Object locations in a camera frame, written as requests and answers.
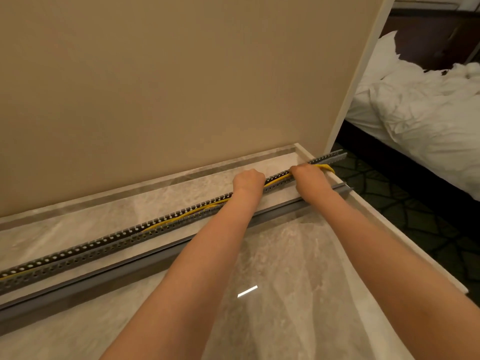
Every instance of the floor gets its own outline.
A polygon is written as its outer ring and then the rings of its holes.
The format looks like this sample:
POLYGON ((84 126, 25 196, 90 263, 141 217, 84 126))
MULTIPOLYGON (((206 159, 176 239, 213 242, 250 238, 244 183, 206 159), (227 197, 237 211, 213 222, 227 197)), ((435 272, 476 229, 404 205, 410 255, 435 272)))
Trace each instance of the floor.
MULTIPOLYGON (((335 143, 333 150, 342 149, 335 143)), ((402 190, 354 153, 332 164, 336 174, 346 181, 370 205, 411 238, 420 248, 462 282, 468 296, 480 306, 480 245, 446 220, 402 190)))

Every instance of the white duvet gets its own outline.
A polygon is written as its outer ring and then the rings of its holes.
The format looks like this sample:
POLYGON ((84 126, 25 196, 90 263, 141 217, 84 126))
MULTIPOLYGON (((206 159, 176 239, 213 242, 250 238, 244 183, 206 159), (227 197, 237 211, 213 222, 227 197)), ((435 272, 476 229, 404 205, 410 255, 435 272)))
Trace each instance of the white duvet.
POLYGON ((424 72, 399 60, 394 35, 377 43, 358 98, 403 152, 480 201, 480 65, 424 72))

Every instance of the yellow cable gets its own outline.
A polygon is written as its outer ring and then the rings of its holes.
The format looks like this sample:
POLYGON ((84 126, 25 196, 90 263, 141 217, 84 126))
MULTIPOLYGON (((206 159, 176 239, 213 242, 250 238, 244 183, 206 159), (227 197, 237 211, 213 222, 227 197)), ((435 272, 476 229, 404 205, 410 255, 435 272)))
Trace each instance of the yellow cable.
MULTIPOLYGON (((314 165, 315 165, 316 167, 320 168, 320 169, 326 169, 326 170, 331 171, 333 174, 335 174, 335 170, 333 170, 333 168, 332 168, 331 166, 329 166, 328 164, 314 164, 314 165)), ((285 178, 290 177, 291 175, 292 175, 291 173, 287 173, 287 174, 285 174, 285 175, 283 175, 283 176, 281 176, 281 177, 279 177, 279 178, 277 178, 277 179, 274 179, 274 180, 268 182, 267 184, 265 184, 265 185, 264 185, 264 188, 265 188, 265 187, 268 187, 268 186, 271 186, 272 184, 274 184, 274 183, 276 183, 276 182, 278 182, 278 181, 284 180, 285 178)), ((216 201, 216 202, 209 203, 209 204, 207 204, 207 205, 205 205, 205 206, 195 208, 195 209, 193 209, 193 210, 191 210, 191 211, 188 211, 188 212, 185 212, 185 213, 181 214, 181 215, 178 216, 178 217, 173 217, 173 218, 170 218, 170 219, 168 219, 168 220, 165 220, 165 221, 162 221, 162 222, 159 222, 159 223, 155 223, 154 225, 152 225, 152 226, 150 226, 150 227, 147 227, 147 228, 141 230, 140 232, 150 231, 151 229, 154 229, 154 228, 156 228, 156 227, 158 227, 158 226, 167 225, 167 224, 169 224, 169 223, 171 223, 171 222, 178 221, 178 220, 180 220, 181 218, 184 218, 184 217, 186 217, 186 216, 189 216, 189 215, 194 214, 195 212, 202 211, 202 210, 206 210, 207 208, 211 208, 211 207, 218 206, 219 204, 222 204, 222 203, 228 201, 229 199, 230 199, 230 198, 221 199, 221 200, 218 200, 218 201, 216 201)), ((40 266, 37 266, 37 267, 35 267, 35 268, 31 268, 31 269, 27 269, 27 270, 22 270, 21 272, 16 272, 16 273, 14 273, 14 274, 10 274, 10 275, 4 276, 4 277, 0 278, 0 281, 2 281, 2 280, 4 280, 4 279, 9 279, 9 278, 11 278, 11 277, 15 277, 15 276, 17 276, 17 275, 19 275, 19 274, 23 274, 23 273, 30 272, 30 271, 32 271, 32 270, 37 270, 37 269, 39 269, 39 268, 42 267, 42 266, 43 266, 43 265, 40 265, 40 266)))

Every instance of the right hand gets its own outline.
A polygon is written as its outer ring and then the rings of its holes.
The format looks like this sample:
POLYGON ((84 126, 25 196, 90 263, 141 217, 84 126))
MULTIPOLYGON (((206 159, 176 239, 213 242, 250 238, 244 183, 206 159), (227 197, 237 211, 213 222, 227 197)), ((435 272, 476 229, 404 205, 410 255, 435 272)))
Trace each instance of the right hand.
POLYGON ((325 193, 333 192, 325 174, 315 165, 308 163, 294 165, 290 168, 290 173, 297 181, 298 193, 310 205, 315 200, 321 199, 325 193))

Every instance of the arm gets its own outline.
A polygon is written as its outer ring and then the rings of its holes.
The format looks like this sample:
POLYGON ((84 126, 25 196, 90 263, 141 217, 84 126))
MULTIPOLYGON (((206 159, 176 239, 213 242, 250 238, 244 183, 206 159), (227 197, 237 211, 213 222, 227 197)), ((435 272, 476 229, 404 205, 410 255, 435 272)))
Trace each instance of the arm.
POLYGON ((101 360, 201 358, 264 183, 254 169, 235 177, 232 198, 183 249, 101 360))
POLYGON ((416 360, 480 359, 480 308, 433 266, 367 220, 312 165, 290 171, 330 224, 360 278, 416 360))

